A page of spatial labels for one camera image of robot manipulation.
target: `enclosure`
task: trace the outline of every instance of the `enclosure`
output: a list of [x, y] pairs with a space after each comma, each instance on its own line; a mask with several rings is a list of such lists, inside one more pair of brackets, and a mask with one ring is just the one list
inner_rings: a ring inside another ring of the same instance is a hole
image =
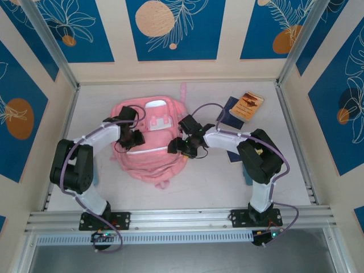
[[[361, 0], [0, 0], [0, 271], [361, 272], [363, 14]], [[192, 114], [246, 92], [264, 99], [252, 119], [220, 128], [263, 129], [289, 162], [274, 242], [251, 244], [270, 226], [233, 227], [253, 188], [226, 150], [188, 159], [159, 189], [107, 145], [95, 188], [130, 218], [121, 250], [95, 253], [83, 208], [49, 180], [59, 140], [125, 100], [169, 96]]]

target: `white floor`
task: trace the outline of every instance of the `white floor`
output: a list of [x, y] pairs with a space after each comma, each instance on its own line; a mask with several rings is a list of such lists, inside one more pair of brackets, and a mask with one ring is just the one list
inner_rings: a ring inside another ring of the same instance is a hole
[[[291, 172], [277, 181], [273, 199], [292, 205], [310, 204], [273, 82], [190, 83], [187, 89], [186, 107], [189, 113], [208, 102], [224, 106], [230, 96], [240, 98], [246, 91], [263, 96], [263, 105], [252, 120], [243, 125], [242, 131], [264, 129], [291, 165]], [[82, 86], [68, 139], [94, 130], [110, 115], [114, 105], [123, 100], [156, 95], [179, 99], [179, 94], [180, 84]], [[216, 106], [208, 106], [197, 112], [195, 118], [202, 125], [215, 123], [220, 111]], [[97, 189], [110, 202], [112, 209], [231, 208], [247, 206], [251, 197], [251, 186], [245, 184], [242, 165], [230, 164], [224, 150], [210, 148], [205, 159], [190, 159], [165, 190], [130, 177], [117, 162], [110, 160], [111, 153], [111, 146], [105, 148], [96, 156], [96, 161], [99, 174]], [[54, 187], [48, 211], [56, 210], [80, 210], [80, 207]]]

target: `pink backpack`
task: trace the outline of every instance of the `pink backpack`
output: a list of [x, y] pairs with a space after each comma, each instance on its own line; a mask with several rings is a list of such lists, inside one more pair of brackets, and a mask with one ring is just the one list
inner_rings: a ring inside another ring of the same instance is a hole
[[[125, 152], [119, 144], [113, 143], [114, 155], [122, 169], [132, 177], [164, 189], [169, 185], [169, 179], [179, 173], [187, 162], [180, 153], [167, 153], [170, 141], [182, 137], [178, 122], [187, 115], [186, 108], [182, 102], [167, 96], [137, 98], [115, 106], [111, 116], [117, 116], [122, 107], [128, 105], [139, 105], [146, 111], [145, 119], [135, 127], [143, 134], [145, 144]], [[141, 109], [134, 109], [140, 117], [143, 116]]]

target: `black bracket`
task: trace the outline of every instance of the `black bracket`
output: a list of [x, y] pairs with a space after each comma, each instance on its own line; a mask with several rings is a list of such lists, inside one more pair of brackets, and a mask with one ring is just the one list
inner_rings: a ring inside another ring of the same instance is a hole
[[[111, 212], [108, 222], [111, 223], [117, 230], [129, 230], [130, 212]], [[104, 222], [95, 218], [87, 212], [83, 212], [80, 219], [80, 231], [97, 231], [111, 230]]]
[[259, 223], [255, 223], [249, 216], [248, 209], [233, 209], [229, 214], [229, 220], [233, 224], [233, 228], [266, 228], [270, 221], [277, 226], [283, 226], [282, 216], [279, 209], [271, 209], [267, 217]]

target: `purple cable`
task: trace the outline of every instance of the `purple cable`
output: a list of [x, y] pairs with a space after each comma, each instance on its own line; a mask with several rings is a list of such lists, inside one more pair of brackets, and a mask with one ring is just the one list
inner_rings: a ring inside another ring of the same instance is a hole
[[[116, 124], [120, 124], [120, 123], [134, 123], [134, 122], [139, 122], [139, 121], [142, 121], [143, 119], [145, 119], [146, 117], [146, 111], [144, 110], [144, 108], [142, 108], [141, 106], [139, 105], [128, 105], [128, 107], [138, 107], [140, 108], [143, 113], [144, 113], [144, 116], [142, 118], [139, 118], [139, 119], [136, 119], [136, 120], [133, 120], [133, 121], [115, 121], [115, 122], [112, 122], [112, 123], [109, 123], [107, 125], [105, 125], [104, 127], [99, 127], [97, 128], [96, 130], [92, 131], [91, 133], [89, 133], [87, 136], [85, 136], [84, 138], [80, 139], [72, 148], [71, 150], [69, 151], [68, 155], [66, 156], [65, 160], [64, 160], [64, 163], [63, 163], [63, 166], [62, 166], [62, 170], [61, 170], [61, 177], [60, 177], [60, 183], [59, 183], [59, 187], [61, 189], [61, 191], [63, 193], [65, 193], [66, 195], [71, 195], [72, 197], [74, 197], [76, 199], [76, 202], [84, 209], [86, 210], [87, 213], [91, 214], [92, 216], [94, 216], [95, 218], [99, 219], [100, 221], [104, 222], [105, 224], [107, 224], [107, 226], [109, 226], [111, 229], [113, 229], [116, 234], [120, 237], [120, 245], [114, 249], [114, 250], [109, 250], [109, 251], [102, 251], [102, 250], [97, 250], [98, 252], [100, 253], [114, 253], [114, 252], [117, 252], [118, 250], [121, 249], [122, 245], [123, 245], [123, 238], [120, 234], [120, 232], [111, 224], [109, 223], [107, 220], [103, 219], [102, 217], [100, 217], [99, 215], [93, 213], [91, 210], [89, 210], [82, 202], [80, 199], [78, 199], [77, 195], [74, 194], [74, 193], [70, 193], [70, 192], [66, 192], [65, 189], [64, 189], [64, 175], [65, 175], [65, 172], [66, 172], [66, 168], [67, 168], [67, 164], [68, 164], [68, 161], [70, 160], [72, 154], [74, 153], [74, 151], [76, 150], [76, 148], [83, 142], [85, 141], [86, 139], [88, 139], [89, 137], [91, 137], [92, 135], [100, 132], [101, 130], [103, 130], [104, 128], [108, 128], [112, 125], [116, 125]], [[95, 243], [96, 243], [97, 239], [93, 242], [93, 248], [96, 250], [96, 247], [95, 247]]]
[[[222, 107], [220, 104], [216, 104], [216, 103], [209, 103], [209, 104], [203, 104], [201, 105], [200, 107], [198, 107], [193, 113], [192, 115], [194, 115], [198, 110], [200, 110], [201, 108], [205, 107], [205, 106], [208, 106], [208, 105], [216, 105], [216, 106], [219, 106], [223, 113], [222, 113], [222, 116], [221, 118], [218, 120], [218, 122], [216, 123], [216, 130], [222, 132], [222, 133], [225, 133], [225, 134], [230, 134], [230, 135], [237, 135], [237, 133], [234, 133], [234, 132], [231, 132], [231, 131], [226, 131], [226, 130], [221, 130], [218, 128], [218, 125], [220, 124], [220, 122], [223, 120], [224, 116], [225, 116], [225, 113], [226, 113], [226, 110], [224, 107]], [[268, 143], [258, 139], [258, 138], [254, 138], [253, 136], [249, 136], [249, 135], [245, 135], [245, 134], [241, 134], [242, 137], [244, 138], [247, 138], [247, 139], [251, 139], [255, 142], [258, 142], [264, 146], [266, 146], [268, 149], [270, 149], [271, 151], [273, 151], [274, 153], [277, 154], [277, 156], [279, 156], [281, 158], [281, 160], [284, 162], [284, 164], [286, 165], [287, 169], [285, 172], [281, 173], [280, 175], [277, 175], [276, 177], [274, 177], [272, 179], [272, 186], [271, 186], [271, 189], [270, 189], [270, 192], [269, 192], [269, 199], [272, 200], [272, 196], [273, 196], [273, 190], [274, 190], [274, 184], [275, 182], [280, 179], [282, 176], [285, 176], [286, 174], [288, 174], [291, 170], [291, 167], [289, 166], [287, 160], [284, 158], [284, 156], [276, 149], [274, 148], [272, 145], [269, 145]], [[278, 202], [274, 202], [272, 201], [272, 204], [275, 204], [275, 205], [279, 205], [279, 206], [287, 206], [289, 208], [292, 208], [292, 209], [295, 209], [296, 210], [296, 217], [293, 219], [293, 221], [277, 236], [275, 237], [273, 240], [269, 241], [268, 243], [266, 243], [264, 245], [267, 246], [268, 244], [270, 244], [271, 242], [273, 242], [274, 240], [276, 240], [279, 236], [281, 236], [283, 233], [285, 233], [288, 229], [291, 228], [291, 226], [297, 221], [300, 213], [299, 213], [299, 210], [297, 207], [293, 206], [293, 205], [288, 205], [288, 204], [282, 204], [282, 203], [278, 203]]]

